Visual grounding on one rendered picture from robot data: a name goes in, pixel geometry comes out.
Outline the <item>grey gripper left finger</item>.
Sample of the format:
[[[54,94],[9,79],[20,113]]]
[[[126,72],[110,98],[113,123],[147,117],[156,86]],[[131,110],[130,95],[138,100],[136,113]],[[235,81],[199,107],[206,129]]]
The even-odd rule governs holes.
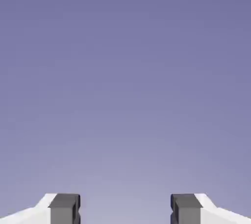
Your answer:
[[[0,224],[81,224],[79,194],[46,193],[30,208],[0,218]]]

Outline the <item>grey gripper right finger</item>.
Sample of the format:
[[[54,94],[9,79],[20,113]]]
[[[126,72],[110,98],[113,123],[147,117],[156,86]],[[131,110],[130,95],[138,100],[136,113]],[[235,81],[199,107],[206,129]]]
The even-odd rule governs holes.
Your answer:
[[[171,194],[170,200],[170,224],[251,224],[251,217],[217,207],[205,193]]]

